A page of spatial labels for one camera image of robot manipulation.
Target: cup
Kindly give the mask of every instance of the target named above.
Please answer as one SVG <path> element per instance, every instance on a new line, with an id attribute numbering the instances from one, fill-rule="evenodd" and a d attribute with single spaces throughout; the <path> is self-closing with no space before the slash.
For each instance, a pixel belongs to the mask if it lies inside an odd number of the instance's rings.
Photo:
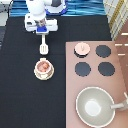
<path id="1" fill-rule="evenodd" d="M 40 58 L 35 65 L 34 73 L 39 79 L 46 79 L 53 74 L 53 65 L 46 58 Z"/>

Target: white bowl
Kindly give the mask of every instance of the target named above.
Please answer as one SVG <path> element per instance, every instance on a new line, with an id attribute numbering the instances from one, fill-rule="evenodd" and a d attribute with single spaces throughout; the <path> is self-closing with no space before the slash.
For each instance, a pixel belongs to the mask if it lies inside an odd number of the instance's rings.
<path id="1" fill-rule="evenodd" d="M 83 89 L 76 99 L 76 111 L 80 119 L 94 128 L 109 125 L 115 116 L 112 97 L 99 87 Z"/>

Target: food in bowl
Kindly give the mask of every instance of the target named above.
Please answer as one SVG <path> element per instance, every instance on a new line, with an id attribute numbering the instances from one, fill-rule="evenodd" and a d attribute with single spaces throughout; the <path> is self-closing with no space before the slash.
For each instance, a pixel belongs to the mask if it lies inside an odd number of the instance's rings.
<path id="1" fill-rule="evenodd" d="M 49 64 L 47 62 L 41 62 L 39 65 L 38 65 L 38 70 L 40 72 L 46 72 L 49 68 Z"/>

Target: black circle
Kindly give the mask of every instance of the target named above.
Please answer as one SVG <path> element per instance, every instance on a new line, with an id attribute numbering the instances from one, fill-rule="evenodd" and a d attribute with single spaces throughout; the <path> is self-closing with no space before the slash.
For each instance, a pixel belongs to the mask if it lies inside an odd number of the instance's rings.
<path id="1" fill-rule="evenodd" d="M 85 54 L 85 55 L 79 55 L 78 53 L 76 53 L 75 49 L 74 49 L 74 54 L 79 57 L 79 58 L 84 58 L 86 57 L 88 54 Z"/>
<path id="2" fill-rule="evenodd" d="M 111 49 L 106 45 L 99 45 L 96 48 L 96 54 L 102 58 L 106 58 L 111 55 Z"/>
<path id="3" fill-rule="evenodd" d="M 79 62 L 75 66 L 75 72 L 79 76 L 82 76 L 82 77 L 87 76 L 89 75 L 90 71 L 91 71 L 91 68 L 89 64 L 87 64 L 86 62 Z"/>
<path id="4" fill-rule="evenodd" d="M 100 74 L 103 76 L 112 76 L 115 73 L 114 66 L 109 62 L 102 62 L 98 66 Z"/>

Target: black table surface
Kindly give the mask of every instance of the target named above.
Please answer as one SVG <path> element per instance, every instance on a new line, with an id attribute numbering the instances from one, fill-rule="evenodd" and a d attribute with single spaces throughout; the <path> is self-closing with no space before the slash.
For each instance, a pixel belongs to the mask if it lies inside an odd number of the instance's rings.
<path id="1" fill-rule="evenodd" d="M 107 16 L 55 18 L 59 28 L 46 36 L 46 56 L 39 54 L 41 36 L 25 31 L 24 17 L 8 19 L 0 51 L 0 128 L 66 128 L 65 43 L 111 41 Z M 47 81 L 33 72 L 41 57 L 55 68 Z"/>

